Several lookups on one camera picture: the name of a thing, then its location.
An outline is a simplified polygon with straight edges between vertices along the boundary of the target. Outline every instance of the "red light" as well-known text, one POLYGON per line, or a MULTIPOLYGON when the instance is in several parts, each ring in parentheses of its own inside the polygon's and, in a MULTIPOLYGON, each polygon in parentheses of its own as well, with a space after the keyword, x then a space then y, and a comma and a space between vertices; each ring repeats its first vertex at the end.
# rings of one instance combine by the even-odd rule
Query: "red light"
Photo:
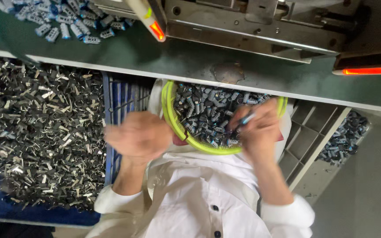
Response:
POLYGON ((158 25, 156 21, 154 22, 154 24, 150 25, 149 27, 160 40, 164 38, 164 33, 162 32, 160 26, 158 25))
POLYGON ((343 74, 381 74, 381 68, 344 69, 343 74))

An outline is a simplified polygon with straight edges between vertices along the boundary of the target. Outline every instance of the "metal machine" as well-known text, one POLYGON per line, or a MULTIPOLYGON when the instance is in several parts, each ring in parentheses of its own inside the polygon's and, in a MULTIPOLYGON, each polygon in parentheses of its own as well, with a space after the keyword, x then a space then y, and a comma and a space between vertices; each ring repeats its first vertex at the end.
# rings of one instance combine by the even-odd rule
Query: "metal machine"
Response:
POLYGON ((93 0, 166 36, 300 63, 336 57, 336 74, 381 74, 381 1, 93 0), (374 42, 372 47, 365 46, 374 42))

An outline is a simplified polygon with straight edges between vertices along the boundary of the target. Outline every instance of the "yellow-green basket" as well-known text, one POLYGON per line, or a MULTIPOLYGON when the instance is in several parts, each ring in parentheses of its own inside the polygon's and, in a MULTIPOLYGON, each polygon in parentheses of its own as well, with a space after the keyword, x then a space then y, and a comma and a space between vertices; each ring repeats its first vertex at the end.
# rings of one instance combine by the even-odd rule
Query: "yellow-green basket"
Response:
MULTIPOLYGON (((176 100, 176 91, 177 84, 169 80, 164 88, 162 89, 161 97, 162 97, 162 110, 164 113, 164 119, 170 125, 174 133, 183 141, 186 138, 185 132, 188 134, 188 138, 186 142, 207 154, 215 154, 215 155, 228 155, 228 154, 236 154, 241 151, 241 147, 239 145, 234 145, 232 147, 228 146, 219 146, 215 148, 210 143, 201 140, 200 138, 194 138, 179 121, 179 116, 177 112, 174 110, 174 101, 176 100)), ((287 97, 278 97, 277 98, 277 114, 279 117, 282 117, 284 112, 286 111, 286 104, 288 103, 287 97)))

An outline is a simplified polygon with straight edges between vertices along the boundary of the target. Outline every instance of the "shirt cuff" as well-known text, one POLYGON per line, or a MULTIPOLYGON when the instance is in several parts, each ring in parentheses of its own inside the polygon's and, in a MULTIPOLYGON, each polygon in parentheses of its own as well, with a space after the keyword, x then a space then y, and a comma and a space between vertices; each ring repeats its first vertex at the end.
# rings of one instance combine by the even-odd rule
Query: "shirt cuff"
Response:
POLYGON ((103 188, 95 201, 94 209, 101 214, 115 212, 130 212, 132 214, 142 212, 144 209, 144 195, 141 192, 123 196, 112 189, 113 185, 103 188))
POLYGON ((295 194, 289 205, 271 205, 261 200, 261 219, 277 225, 308 228, 314 223, 315 213, 304 198, 295 194))

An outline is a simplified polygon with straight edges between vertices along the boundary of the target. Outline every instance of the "blue storage bin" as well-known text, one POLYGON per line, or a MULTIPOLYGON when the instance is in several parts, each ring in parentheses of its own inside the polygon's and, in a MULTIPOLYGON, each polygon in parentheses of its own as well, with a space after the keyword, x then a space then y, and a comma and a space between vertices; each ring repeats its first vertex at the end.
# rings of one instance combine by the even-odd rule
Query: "blue storage bin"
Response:
MULTIPOLYGON (((130 111, 144 110, 149 99, 149 89, 127 82, 117 82, 103 73, 105 116, 107 124, 120 124, 130 111)), ((105 185, 111 184, 119 170, 121 156, 107 145, 105 185)), ((54 208, 46 210, 43 205, 28 206, 22 210, 21 205, 8 203, 4 199, 6 194, 0 191, 0 221, 23 223, 41 226, 83 227, 92 226, 99 221, 97 212, 82 213, 76 208, 66 210, 54 208)))

